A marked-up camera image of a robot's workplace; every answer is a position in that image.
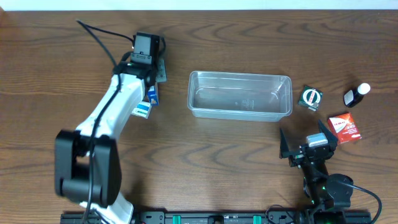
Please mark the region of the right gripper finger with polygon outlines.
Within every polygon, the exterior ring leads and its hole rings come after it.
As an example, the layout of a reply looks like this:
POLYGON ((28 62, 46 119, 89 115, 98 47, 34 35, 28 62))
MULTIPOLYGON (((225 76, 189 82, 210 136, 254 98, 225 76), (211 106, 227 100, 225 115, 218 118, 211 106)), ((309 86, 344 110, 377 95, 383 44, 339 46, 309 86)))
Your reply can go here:
POLYGON ((287 140, 285 138, 284 132, 282 129, 279 129, 280 131, 280 151, 279 151, 279 158, 280 159, 285 159, 289 157, 293 157, 295 155, 294 151, 289 150, 289 145, 287 143, 287 140))
POLYGON ((318 128, 320 132, 325 135, 330 146, 338 145, 338 138, 322 123, 320 119, 318 120, 318 128))

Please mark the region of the blue Kool Fever box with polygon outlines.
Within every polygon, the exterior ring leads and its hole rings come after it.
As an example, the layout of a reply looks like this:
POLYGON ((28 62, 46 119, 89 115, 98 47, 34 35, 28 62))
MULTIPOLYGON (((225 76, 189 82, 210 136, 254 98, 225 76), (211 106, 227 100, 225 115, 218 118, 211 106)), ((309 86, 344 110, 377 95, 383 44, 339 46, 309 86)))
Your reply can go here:
POLYGON ((152 106, 159 105, 158 85, 151 86, 147 92, 147 99, 152 106))

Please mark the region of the white Panadol box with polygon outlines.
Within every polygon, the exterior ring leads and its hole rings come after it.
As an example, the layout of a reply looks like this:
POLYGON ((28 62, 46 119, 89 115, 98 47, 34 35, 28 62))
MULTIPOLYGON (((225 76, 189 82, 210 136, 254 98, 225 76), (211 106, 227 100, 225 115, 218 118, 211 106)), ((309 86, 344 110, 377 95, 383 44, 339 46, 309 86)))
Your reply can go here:
POLYGON ((131 114, 147 119, 149 117, 151 109, 152 105, 150 103, 142 101, 133 109, 131 114))

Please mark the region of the green Zam-Buk box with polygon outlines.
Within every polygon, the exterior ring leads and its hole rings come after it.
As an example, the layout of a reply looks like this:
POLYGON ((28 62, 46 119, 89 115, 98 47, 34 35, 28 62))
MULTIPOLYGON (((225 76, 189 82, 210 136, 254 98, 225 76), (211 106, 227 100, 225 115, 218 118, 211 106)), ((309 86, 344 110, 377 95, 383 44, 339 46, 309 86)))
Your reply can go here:
POLYGON ((316 88, 305 85, 298 100, 300 106, 312 111, 317 111, 323 98, 323 92, 316 88))

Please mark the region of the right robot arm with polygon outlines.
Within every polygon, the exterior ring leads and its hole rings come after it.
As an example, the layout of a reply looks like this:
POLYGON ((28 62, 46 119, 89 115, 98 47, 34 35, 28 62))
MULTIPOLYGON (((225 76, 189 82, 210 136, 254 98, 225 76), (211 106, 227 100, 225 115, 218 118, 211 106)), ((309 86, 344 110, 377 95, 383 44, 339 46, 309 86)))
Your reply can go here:
POLYGON ((303 172, 303 188, 312 201, 310 207, 296 212, 294 223, 347 223, 345 208, 351 206, 353 180, 343 174, 329 174, 325 162, 332 158, 338 138, 321 122, 320 132, 307 136, 306 143, 295 151, 289 149, 284 132, 280 131, 281 159, 303 172))

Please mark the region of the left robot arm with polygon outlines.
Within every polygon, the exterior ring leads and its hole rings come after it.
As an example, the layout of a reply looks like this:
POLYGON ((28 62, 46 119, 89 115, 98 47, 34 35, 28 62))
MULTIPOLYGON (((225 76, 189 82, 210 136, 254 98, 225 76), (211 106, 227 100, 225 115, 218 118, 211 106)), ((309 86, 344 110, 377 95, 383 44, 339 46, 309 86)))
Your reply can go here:
POLYGON ((167 78, 159 68, 166 49, 163 37, 138 32, 132 47, 114 64, 109 88, 89 117, 55 138, 55 192, 85 208, 63 213, 60 223, 133 222, 134 207, 120 191, 117 140, 157 78, 167 78))

